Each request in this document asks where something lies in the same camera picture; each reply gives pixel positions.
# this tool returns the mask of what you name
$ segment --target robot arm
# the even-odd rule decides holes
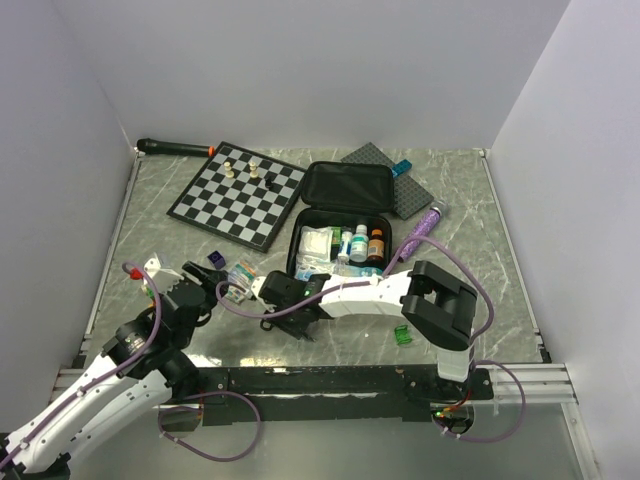
[[[80,379],[40,415],[0,442],[0,472],[6,478],[69,478],[70,467],[140,413],[193,393],[198,370],[181,350],[189,345],[195,328],[207,323],[217,304],[215,287],[227,274],[191,262],[183,269],[199,283],[178,274],[177,281],[167,286],[168,291],[160,295],[163,314],[158,333],[148,348],[143,347],[156,323],[153,308],[119,327]],[[118,374],[86,391],[82,388],[140,350],[138,360]],[[69,403],[60,410],[65,402]],[[43,428],[26,442],[25,437],[43,421]],[[16,448],[17,454],[8,461],[6,457]]]
[[[370,285],[344,288],[369,280]],[[251,287],[256,298],[270,311],[281,311],[309,296],[332,288],[318,299],[271,325],[296,337],[311,339],[310,323],[320,318],[345,315],[392,315],[406,318],[437,351],[438,375],[464,382],[469,374],[469,349],[477,292],[431,262],[416,262],[413,270],[386,278],[346,278],[313,275],[308,282],[283,272],[260,277]],[[435,293],[433,301],[425,298]]]

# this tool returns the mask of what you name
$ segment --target brown bottle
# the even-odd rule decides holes
[[[369,240],[369,249],[367,251],[367,262],[383,262],[384,261],[384,239],[382,230],[374,228],[371,231],[371,239]]]

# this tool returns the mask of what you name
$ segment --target white backdrop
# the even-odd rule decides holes
[[[51,2],[0,2],[0,431],[78,353],[131,171],[115,113]]]
[[[490,146],[568,0],[54,0],[135,141]]]
[[[542,333],[606,478],[640,477],[640,4],[573,0],[493,147]]]

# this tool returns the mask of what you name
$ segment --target gray marble table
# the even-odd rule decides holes
[[[302,167],[315,161],[338,161],[349,149],[258,150]],[[409,172],[436,198],[451,206],[450,212],[432,233],[449,247],[482,282],[496,305],[494,326],[481,337],[479,358],[502,362],[540,362],[522,285],[511,255],[505,231],[477,150],[389,149],[395,162],[413,163]],[[298,201],[267,254],[249,250],[223,238],[181,223],[167,210],[204,163],[204,158],[147,156],[141,160],[138,177],[120,231],[93,330],[89,357],[95,356],[116,328],[133,319],[148,306],[148,299],[120,269],[125,260],[144,263],[154,252],[166,255],[174,268],[186,260],[208,265],[206,256],[214,250],[227,263],[239,258],[254,265],[260,274],[284,270],[286,251],[296,216],[306,206]],[[403,222],[390,217],[394,246],[407,236],[422,213]],[[431,260],[462,274],[433,247],[423,245],[415,259]],[[411,268],[413,262],[395,271]],[[259,311],[256,302],[244,302],[245,309]],[[486,306],[478,300],[474,325],[484,323]],[[399,318],[350,316],[320,321],[310,329],[314,343],[298,341],[274,329],[264,332],[258,321],[236,316],[217,307],[212,320],[196,330],[186,353],[205,366],[294,366],[434,363],[435,353],[414,331],[408,347],[396,345],[393,329],[406,324]]]

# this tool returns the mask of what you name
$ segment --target case lid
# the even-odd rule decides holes
[[[341,212],[393,211],[393,174],[384,165],[314,162],[300,197],[312,207]]]

